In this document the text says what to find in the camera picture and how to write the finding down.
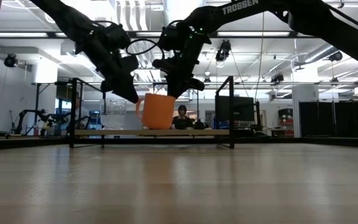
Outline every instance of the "computer monitor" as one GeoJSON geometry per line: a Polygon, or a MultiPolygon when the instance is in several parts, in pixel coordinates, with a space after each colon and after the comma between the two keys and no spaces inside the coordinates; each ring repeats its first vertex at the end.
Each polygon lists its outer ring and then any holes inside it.
{"type": "MultiPolygon", "coordinates": [[[[216,114],[220,121],[228,121],[229,97],[216,96],[215,103],[218,105],[216,114]]],[[[234,120],[235,121],[255,121],[254,99],[251,97],[234,97],[234,120]]]]}

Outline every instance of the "security camera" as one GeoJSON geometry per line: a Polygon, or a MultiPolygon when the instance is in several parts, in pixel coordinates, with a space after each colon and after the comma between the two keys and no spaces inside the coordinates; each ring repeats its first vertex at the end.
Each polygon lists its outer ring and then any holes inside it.
{"type": "Polygon", "coordinates": [[[218,53],[215,56],[217,62],[224,62],[230,55],[231,44],[228,40],[223,40],[218,53]]]}
{"type": "Polygon", "coordinates": [[[278,82],[282,82],[284,81],[284,76],[282,73],[279,73],[275,76],[272,77],[272,81],[271,82],[274,82],[274,83],[278,83],[278,82]]]}
{"type": "Polygon", "coordinates": [[[4,65],[8,68],[16,68],[17,67],[17,59],[16,54],[8,54],[5,58],[4,65]]]}

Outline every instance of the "wooden floor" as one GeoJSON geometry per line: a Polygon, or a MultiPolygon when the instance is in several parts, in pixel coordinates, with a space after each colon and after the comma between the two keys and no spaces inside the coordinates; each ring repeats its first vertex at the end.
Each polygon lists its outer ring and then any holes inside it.
{"type": "Polygon", "coordinates": [[[0,223],[358,223],[358,148],[0,151],[0,223]]]}

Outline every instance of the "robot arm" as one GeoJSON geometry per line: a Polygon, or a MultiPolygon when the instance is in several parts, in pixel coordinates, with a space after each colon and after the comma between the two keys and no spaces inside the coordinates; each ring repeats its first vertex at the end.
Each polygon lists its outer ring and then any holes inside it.
{"type": "Polygon", "coordinates": [[[138,68],[136,56],[121,57],[131,39],[121,25],[105,27],[92,21],[60,0],[31,0],[45,11],[57,26],[76,44],[76,54],[84,52],[105,77],[101,89],[113,91],[133,103],[139,100],[131,72],[138,68]]]}
{"type": "Polygon", "coordinates": [[[46,113],[46,111],[44,109],[42,110],[24,110],[22,112],[19,113],[19,123],[17,124],[17,128],[15,129],[14,133],[15,134],[21,134],[22,130],[23,130],[23,119],[24,116],[28,113],[35,113],[36,116],[40,117],[41,119],[44,119],[44,114],[46,113]]]}
{"type": "Polygon", "coordinates": [[[168,94],[179,97],[192,87],[189,82],[203,44],[211,43],[209,33],[265,11],[275,14],[291,29],[319,37],[358,60],[358,30],[333,16],[330,6],[322,0],[239,0],[218,7],[204,6],[195,9],[176,27],[163,29],[159,46],[180,51],[173,58],[154,62],[155,67],[168,74],[168,94]]]}

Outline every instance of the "cable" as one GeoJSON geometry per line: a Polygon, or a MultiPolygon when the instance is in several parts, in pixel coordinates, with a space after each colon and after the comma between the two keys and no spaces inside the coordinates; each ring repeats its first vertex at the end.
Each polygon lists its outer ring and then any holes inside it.
{"type": "Polygon", "coordinates": [[[6,7],[11,7],[11,8],[14,8],[14,9],[39,9],[38,7],[19,7],[19,6],[11,6],[11,5],[8,5],[6,3],[2,3],[3,6],[6,6],[6,7]]]}
{"type": "Polygon", "coordinates": [[[1,92],[1,96],[4,95],[4,90],[5,90],[5,83],[6,83],[6,76],[7,76],[7,67],[5,70],[5,78],[4,78],[4,83],[2,84],[2,92],[1,92]]]}
{"type": "Polygon", "coordinates": [[[240,79],[241,79],[242,86],[244,87],[244,90],[246,91],[247,97],[249,97],[249,95],[248,95],[248,91],[247,91],[247,89],[246,89],[246,86],[244,85],[244,81],[242,80],[242,77],[241,77],[241,74],[240,74],[239,67],[237,66],[236,59],[234,58],[233,51],[232,51],[232,50],[230,50],[230,52],[231,52],[231,55],[233,55],[234,65],[236,66],[237,73],[239,74],[239,77],[240,77],[240,79]]]}
{"type": "MultiPolygon", "coordinates": [[[[170,23],[168,24],[168,26],[170,26],[170,25],[172,25],[172,24],[174,24],[174,23],[176,23],[176,22],[182,22],[182,21],[183,21],[183,20],[175,20],[175,21],[172,21],[172,22],[170,22],[170,23]]],[[[126,51],[126,53],[129,54],[129,55],[138,56],[138,55],[145,54],[145,53],[151,51],[154,47],[158,47],[158,48],[161,50],[161,53],[162,53],[162,58],[161,58],[161,60],[164,60],[164,59],[165,59],[165,52],[164,52],[163,49],[158,45],[159,43],[160,43],[160,42],[155,42],[155,41],[150,40],[150,39],[140,38],[140,39],[137,39],[137,40],[132,41],[132,42],[125,48],[125,51],[126,51]],[[144,51],[139,52],[139,53],[130,53],[130,52],[128,52],[128,48],[129,48],[132,44],[134,44],[134,43],[136,43],[136,42],[140,42],[140,41],[151,42],[151,43],[153,43],[154,45],[151,46],[149,49],[144,50],[144,51]]]]}
{"type": "Polygon", "coordinates": [[[258,94],[258,87],[260,82],[260,71],[262,70],[262,52],[264,50],[264,32],[265,31],[265,13],[262,14],[262,43],[260,45],[260,62],[259,62],[259,78],[258,82],[256,84],[256,91],[255,91],[255,102],[256,102],[256,96],[258,94]]]}

